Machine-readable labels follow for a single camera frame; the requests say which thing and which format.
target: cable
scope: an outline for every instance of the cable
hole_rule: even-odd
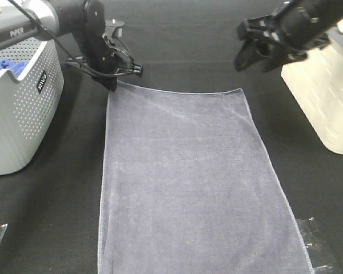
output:
[[[64,45],[57,39],[56,35],[54,35],[51,31],[49,31],[46,27],[44,27],[40,22],[38,22],[35,18],[33,18],[32,15],[30,15],[25,9],[23,9],[19,4],[17,4],[14,0],[8,0],[14,7],[16,7],[23,15],[25,15],[30,22],[37,27],[39,30],[43,31],[44,33],[48,34],[54,41],[55,43],[76,63],[79,64],[80,66],[80,70],[82,67],[88,69],[90,72],[92,72],[94,75],[92,76],[99,76],[101,78],[115,78],[117,76],[120,75],[115,75],[115,74],[105,74],[102,73],[100,71],[97,71],[91,67],[89,67],[88,65],[80,62],[79,60],[77,60],[65,47]]]
[[[118,37],[114,37],[115,40],[117,40],[125,49],[126,51],[129,53],[129,55],[131,55],[131,51],[130,49],[126,46],[126,44],[124,44]]]
[[[96,76],[96,75],[94,75],[94,74],[92,74],[92,73],[86,71],[83,67],[77,67],[77,66],[75,66],[75,65],[73,65],[73,64],[71,64],[71,65],[68,64],[68,65],[71,66],[71,67],[73,67],[73,68],[76,69],[76,70],[79,70],[79,71],[81,71],[81,72],[87,74],[87,75]],[[125,73],[125,72],[114,73],[114,74],[112,74],[113,76],[110,77],[110,78],[114,78],[114,77],[118,77],[118,76],[123,76],[123,75],[126,75],[126,74],[127,74],[127,73]]]

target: white plastic bin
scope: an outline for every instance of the white plastic bin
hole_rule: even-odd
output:
[[[0,71],[0,175],[24,168],[55,114],[63,76],[53,41],[31,38],[0,51],[0,59],[29,61],[17,78]]]
[[[336,42],[284,65],[282,77],[322,143],[343,154],[343,48]]]

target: logo on basket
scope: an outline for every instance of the logo on basket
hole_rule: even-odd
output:
[[[37,90],[38,90],[39,93],[42,92],[43,87],[45,86],[46,81],[47,81],[47,74],[46,74],[46,71],[44,70],[42,72],[42,75],[41,75],[38,83],[37,83]]]
[[[24,33],[24,28],[20,27],[18,29],[10,31],[10,37],[15,37]]]

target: white container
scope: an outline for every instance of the white container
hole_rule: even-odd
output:
[[[0,51],[0,59],[29,61],[18,78],[10,70],[0,71],[0,175],[3,175],[24,168],[31,161],[56,111],[63,76],[53,41],[25,40]]]
[[[284,65],[282,77],[329,150],[343,154],[343,48],[336,42]]]

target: gray towel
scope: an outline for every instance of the gray towel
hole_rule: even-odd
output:
[[[110,94],[98,272],[313,273],[241,89]]]

